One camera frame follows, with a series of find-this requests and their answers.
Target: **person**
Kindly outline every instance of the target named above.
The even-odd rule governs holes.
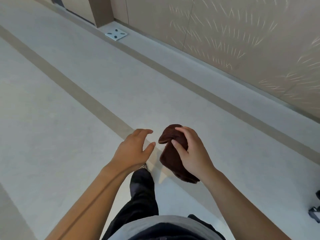
[[[184,133],[188,141],[187,151],[172,141],[183,166],[210,191],[236,240],[290,239],[214,167],[193,129],[181,127],[176,130]],[[111,222],[103,240],[224,239],[210,224],[194,215],[159,216],[154,181],[145,165],[156,143],[150,143],[144,151],[142,148],[146,136],[152,132],[136,129],[119,145],[110,163],[55,226],[47,240],[99,239],[118,189],[132,172],[131,200]]]

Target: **wall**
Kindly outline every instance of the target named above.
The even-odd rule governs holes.
[[[119,19],[128,19],[123,22],[130,26],[317,117],[319,8],[320,0],[117,0],[113,4],[114,13],[119,10]]]

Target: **pant leg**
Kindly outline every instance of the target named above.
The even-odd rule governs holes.
[[[130,181],[131,200],[110,223],[102,240],[110,238],[124,224],[149,216],[159,215],[155,183],[147,169],[135,171]]]
[[[192,220],[195,220],[195,221],[201,223],[202,225],[206,226],[207,228],[209,228],[210,230],[213,230],[216,234],[218,234],[219,237],[220,237],[222,240],[226,240],[226,239],[224,238],[224,236],[223,236],[221,233],[219,233],[219,232],[218,232],[212,225],[210,225],[209,223],[206,223],[205,221],[200,220],[199,218],[197,218],[197,217],[196,217],[195,215],[193,215],[193,214],[188,215],[188,218],[190,218],[190,219],[192,219]]]

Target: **brown cloth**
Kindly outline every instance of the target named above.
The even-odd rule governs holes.
[[[189,173],[185,167],[182,164],[181,158],[179,156],[179,153],[174,148],[171,140],[178,141],[184,149],[188,149],[188,141],[184,134],[178,130],[175,129],[175,127],[182,127],[182,125],[179,124],[172,124],[169,125],[167,128],[164,129],[162,135],[159,138],[160,144],[166,144],[161,156],[160,156],[160,162],[163,166],[170,169],[175,176],[177,176],[182,181],[196,184],[200,180]]]

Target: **right hand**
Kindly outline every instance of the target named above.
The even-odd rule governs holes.
[[[185,150],[177,141],[171,141],[180,155],[183,166],[189,173],[202,181],[207,173],[216,170],[205,146],[193,129],[186,126],[176,127],[175,129],[182,132],[188,141],[188,150]]]

